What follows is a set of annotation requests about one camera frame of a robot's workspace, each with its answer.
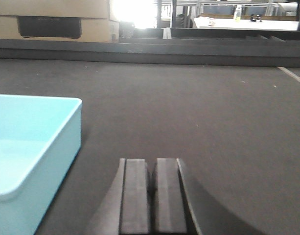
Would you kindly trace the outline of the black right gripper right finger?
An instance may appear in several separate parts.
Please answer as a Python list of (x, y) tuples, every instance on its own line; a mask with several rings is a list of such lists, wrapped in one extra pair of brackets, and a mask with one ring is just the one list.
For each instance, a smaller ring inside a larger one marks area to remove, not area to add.
[(153, 178), (154, 234), (240, 234), (240, 220), (197, 182), (182, 160), (158, 158)]

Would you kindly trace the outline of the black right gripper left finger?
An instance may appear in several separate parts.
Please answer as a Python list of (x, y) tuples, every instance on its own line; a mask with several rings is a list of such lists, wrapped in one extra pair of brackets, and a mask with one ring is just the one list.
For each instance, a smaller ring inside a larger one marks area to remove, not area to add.
[(149, 175), (144, 159), (120, 159), (113, 182), (88, 224), (90, 235), (149, 235)]

